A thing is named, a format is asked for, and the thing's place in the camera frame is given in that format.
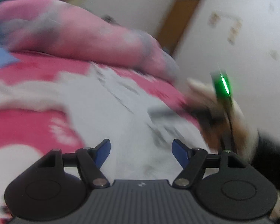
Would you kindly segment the operator right hand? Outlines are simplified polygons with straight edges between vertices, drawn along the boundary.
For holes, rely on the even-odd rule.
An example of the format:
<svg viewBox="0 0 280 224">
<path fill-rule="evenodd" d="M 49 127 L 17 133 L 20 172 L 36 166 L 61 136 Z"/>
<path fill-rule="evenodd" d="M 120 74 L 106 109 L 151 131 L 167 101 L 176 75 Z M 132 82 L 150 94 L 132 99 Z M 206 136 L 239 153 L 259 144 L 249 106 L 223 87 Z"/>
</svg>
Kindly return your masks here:
<svg viewBox="0 0 280 224">
<path fill-rule="evenodd" d="M 209 148 L 219 150 L 221 140 L 234 140 L 233 152 L 244 160 L 251 160 L 253 150 L 257 144 L 258 133 L 250 128 L 241 118 L 231 118 L 231 121 L 216 124 L 208 129 L 201 130 L 201 135 Z"/>
</svg>

